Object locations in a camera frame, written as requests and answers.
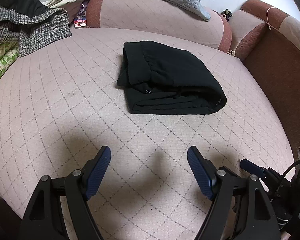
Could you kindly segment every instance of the houndstooth fabric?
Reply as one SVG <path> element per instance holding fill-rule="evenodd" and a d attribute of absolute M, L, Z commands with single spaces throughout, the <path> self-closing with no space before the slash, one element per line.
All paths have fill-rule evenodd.
<path fill-rule="evenodd" d="M 20 56 L 71 35 L 68 13 L 64 9 L 50 9 L 41 15 L 29 17 L 13 9 L 0 7 L 0 44 L 19 42 Z"/>
<path fill-rule="evenodd" d="M 197 56 L 221 84 L 225 107 L 209 115 L 130 114 L 116 81 L 123 43 L 143 40 Z M 238 175 L 243 158 L 280 173 L 293 163 L 269 100 L 241 61 L 220 50 L 155 33 L 85 28 L 12 64 L 0 80 L 0 196 L 17 214 L 41 176 L 67 176 L 102 145 L 111 162 L 88 205 L 111 240 L 195 238 L 211 202 L 188 165 L 192 145 Z M 75 240 L 66 204 L 63 213 Z"/>

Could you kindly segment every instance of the couch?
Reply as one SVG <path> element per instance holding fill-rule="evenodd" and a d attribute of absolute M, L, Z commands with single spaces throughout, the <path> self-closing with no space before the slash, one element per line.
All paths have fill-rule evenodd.
<path fill-rule="evenodd" d="M 280 32 L 278 9 L 268 11 L 265 23 L 267 6 L 248 1 L 229 23 L 212 10 L 207 23 L 165 1 L 138 4 L 91 0 L 90 28 L 72 29 L 72 37 L 19 58 L 1 78 L 0 196 L 18 215 L 41 176 L 66 176 L 108 145 L 110 166 L 88 202 L 103 238 L 194 239 L 210 201 L 187 163 L 190 146 L 239 175 L 243 158 L 280 173 L 293 163 L 290 145 L 299 135 L 292 131 L 300 127 L 285 114 L 294 109 L 300 116 L 300 100 L 286 105 L 300 95 L 300 72 L 291 69 L 294 63 L 300 71 L 300 35 Z M 286 19 L 283 29 L 300 28 Z M 211 115 L 130 114 L 116 80 L 123 43 L 142 40 L 197 56 L 221 84 L 226 106 Z"/>

